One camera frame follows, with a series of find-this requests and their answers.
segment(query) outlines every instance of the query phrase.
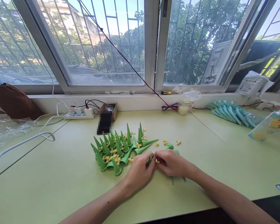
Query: white power strip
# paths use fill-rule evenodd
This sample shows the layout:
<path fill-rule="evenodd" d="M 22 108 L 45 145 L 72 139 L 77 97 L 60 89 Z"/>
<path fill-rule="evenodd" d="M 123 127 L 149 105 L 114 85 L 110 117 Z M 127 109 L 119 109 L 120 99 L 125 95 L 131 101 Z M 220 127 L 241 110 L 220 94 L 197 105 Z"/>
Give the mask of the white power strip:
<path fill-rule="evenodd" d="M 63 115 L 63 119 L 64 120 L 73 120 L 73 119 L 94 119 L 95 118 L 95 114 L 93 116 L 86 116 L 85 113 L 82 114 L 77 114 L 77 112 L 75 111 L 70 111 L 68 113 L 66 113 L 65 115 Z"/>

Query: window glass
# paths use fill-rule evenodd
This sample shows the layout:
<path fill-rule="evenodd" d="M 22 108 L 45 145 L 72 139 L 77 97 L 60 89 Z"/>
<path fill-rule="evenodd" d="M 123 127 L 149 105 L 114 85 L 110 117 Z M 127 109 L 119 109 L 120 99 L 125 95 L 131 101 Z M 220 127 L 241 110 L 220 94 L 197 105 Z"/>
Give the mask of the window glass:
<path fill-rule="evenodd" d="M 38 0 L 70 72 L 69 85 L 144 85 L 77 0 Z M 144 78 L 144 0 L 83 1 Z"/>
<path fill-rule="evenodd" d="M 0 0 L 0 83 L 52 84 L 57 80 L 10 0 Z"/>
<path fill-rule="evenodd" d="M 218 85 L 250 0 L 173 0 L 163 85 Z"/>
<path fill-rule="evenodd" d="M 240 84 L 250 70 L 267 76 L 271 81 L 278 76 L 276 71 L 280 71 L 280 0 L 273 6 L 231 84 Z"/>

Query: white wall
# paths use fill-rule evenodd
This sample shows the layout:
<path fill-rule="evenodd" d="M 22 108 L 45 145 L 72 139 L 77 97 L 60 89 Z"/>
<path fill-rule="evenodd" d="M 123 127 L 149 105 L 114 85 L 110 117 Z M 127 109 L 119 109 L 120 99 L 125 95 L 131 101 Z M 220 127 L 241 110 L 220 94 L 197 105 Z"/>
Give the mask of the white wall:
<path fill-rule="evenodd" d="M 85 100 L 101 100 L 105 103 L 118 103 L 119 111 L 138 111 L 138 110 L 161 110 L 161 106 L 165 103 L 154 94 L 84 94 L 84 95 L 55 95 L 57 98 L 67 101 L 72 100 L 78 106 L 84 105 Z M 45 112 L 56 113 L 56 104 L 59 102 L 53 98 L 52 95 L 29 95 L 29 97 Z M 161 97 L 169 104 L 177 103 L 182 94 L 161 95 Z M 280 102 L 280 94 L 265 93 L 263 95 L 265 100 L 273 100 Z M 246 96 L 235 93 L 209 93 L 202 94 L 202 98 L 194 103 L 194 107 L 205 108 L 205 106 L 216 100 L 234 101 L 238 105 L 249 105 L 257 102 L 257 97 L 249 99 Z M 67 112 L 68 109 L 64 105 L 60 105 L 60 112 Z"/>

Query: brown box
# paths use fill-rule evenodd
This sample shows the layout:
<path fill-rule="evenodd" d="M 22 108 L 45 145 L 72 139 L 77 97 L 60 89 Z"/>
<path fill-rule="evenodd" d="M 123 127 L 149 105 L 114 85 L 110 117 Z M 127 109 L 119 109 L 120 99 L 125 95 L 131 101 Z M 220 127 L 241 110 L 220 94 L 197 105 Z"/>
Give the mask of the brown box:
<path fill-rule="evenodd" d="M 105 103 L 100 107 L 98 113 L 100 114 L 104 108 L 105 108 Z M 112 117 L 113 117 L 113 121 L 116 121 L 116 118 L 117 118 L 117 113 L 118 113 L 118 109 L 117 109 L 117 103 L 114 103 L 114 104 L 108 104 L 110 106 L 112 106 L 114 108 L 113 110 L 113 113 L 112 113 Z"/>

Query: building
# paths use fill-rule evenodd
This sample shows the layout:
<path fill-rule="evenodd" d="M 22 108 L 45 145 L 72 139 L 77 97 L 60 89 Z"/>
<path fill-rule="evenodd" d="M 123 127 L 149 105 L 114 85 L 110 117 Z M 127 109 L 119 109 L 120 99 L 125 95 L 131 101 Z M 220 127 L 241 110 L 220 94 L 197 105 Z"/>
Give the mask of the building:
<path fill-rule="evenodd" d="M 66 27 L 68 33 L 71 33 L 71 29 L 76 31 L 76 24 L 78 34 L 82 40 L 90 42 L 90 36 L 93 45 L 99 43 L 100 37 L 97 26 L 88 17 L 85 16 L 84 19 L 82 13 L 71 4 L 67 3 L 65 0 L 38 0 L 38 3 L 48 24 L 50 23 L 50 20 L 46 11 L 44 10 L 44 6 L 51 16 L 59 13 L 61 16 L 63 16 L 64 26 Z"/>

